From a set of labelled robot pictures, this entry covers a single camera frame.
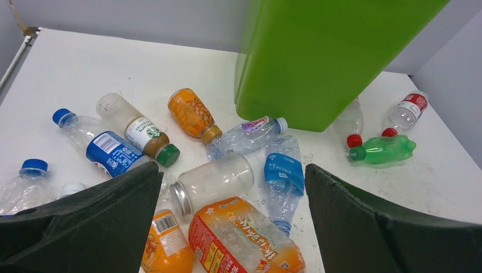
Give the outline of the clear jar silver lid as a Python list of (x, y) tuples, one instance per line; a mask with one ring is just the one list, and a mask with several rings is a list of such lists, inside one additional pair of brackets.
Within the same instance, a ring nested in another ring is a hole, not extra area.
[(247, 193), (254, 185), (248, 160), (232, 153), (182, 173), (169, 186), (174, 211), (188, 216), (206, 205)]

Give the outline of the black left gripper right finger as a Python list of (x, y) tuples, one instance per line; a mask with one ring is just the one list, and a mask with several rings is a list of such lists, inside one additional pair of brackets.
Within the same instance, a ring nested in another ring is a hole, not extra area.
[(481, 225), (432, 216), (309, 164), (305, 188), (326, 272), (480, 272)]

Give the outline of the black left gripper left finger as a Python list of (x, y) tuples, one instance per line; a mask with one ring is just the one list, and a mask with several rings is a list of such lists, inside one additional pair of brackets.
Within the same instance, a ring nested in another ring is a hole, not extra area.
[(2, 272), (138, 272), (163, 183), (155, 163), (1, 217)]

